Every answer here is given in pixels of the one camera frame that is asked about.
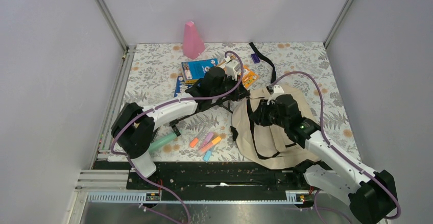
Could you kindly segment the cream canvas backpack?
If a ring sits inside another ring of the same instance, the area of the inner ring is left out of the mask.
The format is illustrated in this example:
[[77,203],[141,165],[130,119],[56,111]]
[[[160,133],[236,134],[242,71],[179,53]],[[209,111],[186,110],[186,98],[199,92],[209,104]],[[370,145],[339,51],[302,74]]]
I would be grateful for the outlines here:
[[310,134],[320,131],[320,126],[313,118],[304,94],[289,85],[281,87],[298,103],[303,116],[301,122],[289,128],[255,124],[249,115],[257,109],[261,99],[270,97],[270,92],[267,88],[253,89],[232,114],[230,129],[233,141],[245,158],[268,169],[295,167],[306,160],[317,162],[319,157],[304,145]]

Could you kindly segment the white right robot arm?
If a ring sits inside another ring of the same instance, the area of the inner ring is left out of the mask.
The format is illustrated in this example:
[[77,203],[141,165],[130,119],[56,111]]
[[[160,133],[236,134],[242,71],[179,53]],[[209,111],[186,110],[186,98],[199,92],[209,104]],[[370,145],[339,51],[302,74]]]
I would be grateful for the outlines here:
[[302,162],[304,167],[293,175],[293,183],[299,189],[317,187],[349,206],[353,216],[361,223],[378,223],[401,207],[393,176],[381,172],[351,157],[331,142],[324,129],[313,120],[303,116],[292,95],[279,85],[267,87],[269,97],[261,99],[251,120],[258,126],[278,126],[285,138],[318,156],[328,165],[328,173],[320,165]]

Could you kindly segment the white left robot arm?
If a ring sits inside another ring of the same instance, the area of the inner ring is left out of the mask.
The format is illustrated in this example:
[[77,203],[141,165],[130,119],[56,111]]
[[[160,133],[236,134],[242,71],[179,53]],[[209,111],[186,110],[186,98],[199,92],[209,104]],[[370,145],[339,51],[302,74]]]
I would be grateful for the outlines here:
[[181,95],[157,105],[141,107],[137,103],[126,103],[111,127],[114,146],[118,144],[132,168],[139,175],[139,182],[147,189],[158,184],[156,165],[149,147],[155,130],[166,123],[174,127],[179,121],[189,118],[212,107],[221,106],[225,101],[239,101],[249,95],[242,84],[244,67],[241,58],[233,51],[224,56],[225,67],[214,66]]

